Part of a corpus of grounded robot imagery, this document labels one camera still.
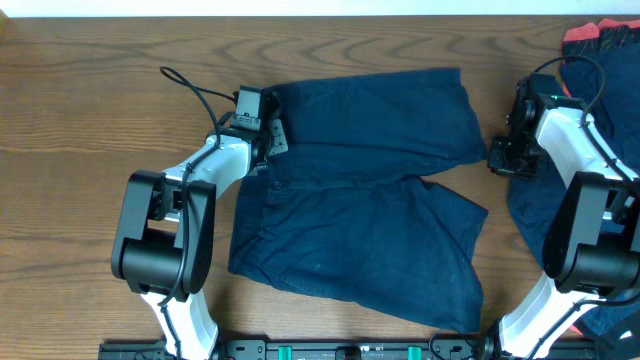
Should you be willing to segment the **navy blue shorts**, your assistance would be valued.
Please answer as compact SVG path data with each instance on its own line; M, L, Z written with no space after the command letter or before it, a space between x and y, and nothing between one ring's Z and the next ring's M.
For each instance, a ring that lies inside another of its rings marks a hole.
M461 73L436 68L279 84L288 148L244 178L230 272L475 332L485 208L430 181L487 150Z

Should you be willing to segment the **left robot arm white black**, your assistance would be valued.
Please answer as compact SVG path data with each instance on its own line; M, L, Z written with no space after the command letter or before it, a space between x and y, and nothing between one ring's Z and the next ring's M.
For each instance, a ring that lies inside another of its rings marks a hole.
M111 257L113 275L151 306L175 359L209 359L218 326L202 288L211 266L217 199L288 149L280 119L235 115L180 164L138 170L127 188Z

